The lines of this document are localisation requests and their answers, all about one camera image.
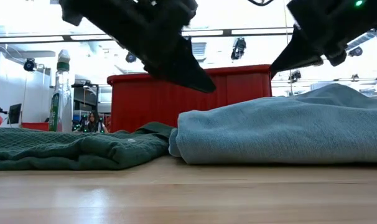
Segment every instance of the light blue towel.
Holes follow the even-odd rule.
[[[377,100],[333,84],[182,113],[169,152],[188,164],[377,162]]]

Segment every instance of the security camera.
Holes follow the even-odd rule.
[[[127,61],[127,63],[133,63],[137,60],[137,58],[131,52],[128,52],[125,60]]]
[[[302,74],[300,73],[299,70],[296,70],[296,71],[293,71],[290,75],[289,75],[289,83],[295,83],[295,82],[298,82],[299,79],[302,78]]]
[[[244,55],[246,49],[246,42],[243,37],[237,38],[233,44],[233,52],[231,53],[232,60],[238,60]]]
[[[37,64],[35,63],[34,58],[27,58],[26,62],[24,63],[24,70],[27,72],[34,72],[37,70]]]
[[[355,49],[349,51],[348,55],[351,57],[361,56],[363,54],[363,49],[361,47],[356,47]]]

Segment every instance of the green label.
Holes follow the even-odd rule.
[[[59,102],[60,102],[60,94],[56,93],[53,95],[52,102],[50,105],[49,131],[57,131]]]

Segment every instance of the woman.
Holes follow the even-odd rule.
[[[96,111],[92,111],[89,114],[88,119],[88,132],[102,132],[102,133],[108,133],[108,130],[106,126],[100,122],[99,115]]]

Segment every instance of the green knit fabric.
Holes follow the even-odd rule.
[[[0,170],[121,170],[167,154],[172,127],[134,133],[53,133],[0,128]]]

